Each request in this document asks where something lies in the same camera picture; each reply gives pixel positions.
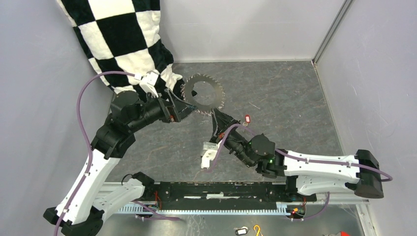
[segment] gray wall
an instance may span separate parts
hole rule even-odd
[[[380,235],[415,235],[417,2],[357,0],[318,63],[342,146],[371,150],[394,182],[372,201]]]
[[[343,0],[161,0],[177,61],[312,59]]]
[[[93,70],[55,1],[2,1],[0,22],[0,235],[52,235],[42,214],[64,198],[85,161],[75,103]],[[90,137],[111,94],[100,81],[87,89]]]

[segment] black square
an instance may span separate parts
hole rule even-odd
[[[133,0],[132,2],[136,12],[161,10],[159,0]]]
[[[81,34],[81,30],[78,27],[74,27],[75,35],[77,35],[78,42],[80,42],[81,48],[83,49],[84,53],[86,54],[87,58],[93,58],[90,48],[88,47],[87,43],[84,40],[83,35]]]
[[[95,21],[88,0],[61,0],[69,16],[80,26]]]
[[[98,67],[100,67],[101,71],[123,71],[119,65],[117,64],[116,59],[103,59],[103,60],[96,60]],[[129,86],[129,80],[127,75],[105,75],[104,76],[113,87],[124,87]]]
[[[112,16],[96,22],[113,56],[126,55],[147,48],[136,13]]]
[[[172,54],[165,48],[160,39],[148,48],[148,52],[153,59],[155,69],[158,70],[159,73],[162,73],[162,71],[167,68],[167,65],[174,62]]]

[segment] metal floor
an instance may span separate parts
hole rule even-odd
[[[277,147],[342,154],[311,62],[179,63],[173,69],[185,78],[201,73],[217,79],[226,93],[222,111],[241,120],[249,114],[249,127],[263,132]],[[273,181],[257,174],[255,167],[245,167],[226,149],[212,173],[201,171],[200,152],[211,133],[211,117],[200,114],[180,123],[149,125],[135,134],[136,142],[107,181],[121,181],[125,174],[139,171],[155,181]]]

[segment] black and white checkered fabric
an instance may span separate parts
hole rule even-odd
[[[57,0],[69,18],[80,44],[97,73],[126,71],[159,74],[157,92],[179,94],[182,76],[172,72],[174,58],[159,36],[159,0]],[[145,92],[131,76],[106,75],[101,80],[115,93]]]

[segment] keychain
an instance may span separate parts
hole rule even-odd
[[[255,226],[253,227],[253,230],[256,232],[256,236],[264,236],[264,235],[261,233],[261,227],[259,227],[259,225],[255,225]]]

